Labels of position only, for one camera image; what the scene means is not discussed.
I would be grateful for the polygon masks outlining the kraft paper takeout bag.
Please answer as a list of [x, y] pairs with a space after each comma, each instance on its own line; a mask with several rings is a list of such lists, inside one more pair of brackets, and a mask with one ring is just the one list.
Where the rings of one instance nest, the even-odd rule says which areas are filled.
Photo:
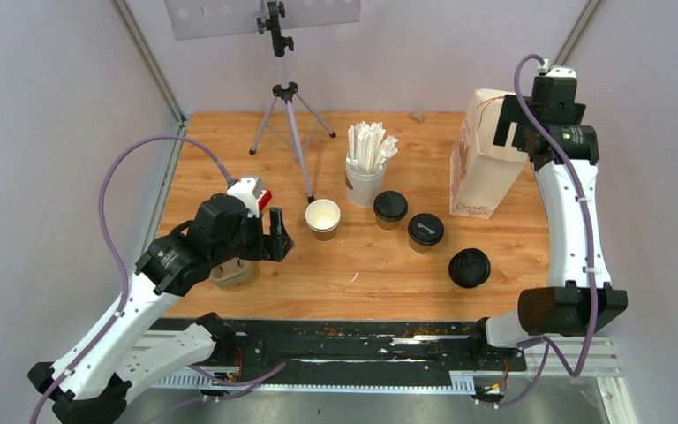
[[490, 218], [522, 173], [528, 156], [511, 145], [493, 143], [504, 97], [508, 91], [480, 88], [473, 92], [458, 139], [450, 155], [449, 213]]

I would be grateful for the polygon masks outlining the black plastic cup lid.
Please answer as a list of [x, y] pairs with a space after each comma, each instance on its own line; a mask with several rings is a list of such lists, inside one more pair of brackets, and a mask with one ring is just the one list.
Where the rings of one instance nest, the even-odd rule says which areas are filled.
[[408, 235], [419, 240], [441, 240], [445, 227], [442, 220], [431, 213], [420, 213], [413, 216], [408, 223]]

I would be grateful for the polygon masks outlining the brown paper cup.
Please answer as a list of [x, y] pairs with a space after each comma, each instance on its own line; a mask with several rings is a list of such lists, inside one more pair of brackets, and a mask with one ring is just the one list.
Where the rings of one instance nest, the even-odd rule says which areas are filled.
[[409, 238], [409, 245], [411, 249], [417, 253], [424, 254], [430, 252], [435, 246], [440, 243], [439, 240], [419, 240], [415, 238]]
[[386, 219], [384, 216], [376, 216], [376, 223], [384, 231], [392, 231], [400, 225], [401, 219]]

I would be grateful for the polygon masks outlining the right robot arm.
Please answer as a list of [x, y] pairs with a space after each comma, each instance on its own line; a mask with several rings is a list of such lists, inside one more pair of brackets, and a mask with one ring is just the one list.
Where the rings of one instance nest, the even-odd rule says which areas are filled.
[[583, 125], [585, 107], [576, 102], [574, 77], [537, 76], [525, 98], [535, 118], [555, 139], [557, 152], [527, 118], [515, 95], [507, 95], [494, 145], [512, 144], [527, 153], [546, 211], [550, 266], [546, 286], [520, 293], [507, 314], [478, 322], [480, 337], [469, 344], [474, 365], [488, 369], [504, 348], [543, 335], [594, 335], [628, 307], [628, 294], [616, 290], [606, 267], [596, 222], [599, 146], [596, 131]]

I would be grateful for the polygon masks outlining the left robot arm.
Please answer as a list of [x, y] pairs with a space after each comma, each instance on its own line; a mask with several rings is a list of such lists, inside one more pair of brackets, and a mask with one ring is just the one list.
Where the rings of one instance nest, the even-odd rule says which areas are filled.
[[69, 352], [38, 362], [28, 373], [62, 423], [113, 423], [141, 392], [182, 367], [209, 360], [228, 363], [235, 330], [219, 315], [205, 314], [171, 340], [131, 356], [149, 327], [230, 260], [282, 261], [294, 246], [279, 208], [262, 226], [262, 201], [249, 209], [236, 196], [215, 194], [192, 220], [154, 239], [113, 305]]

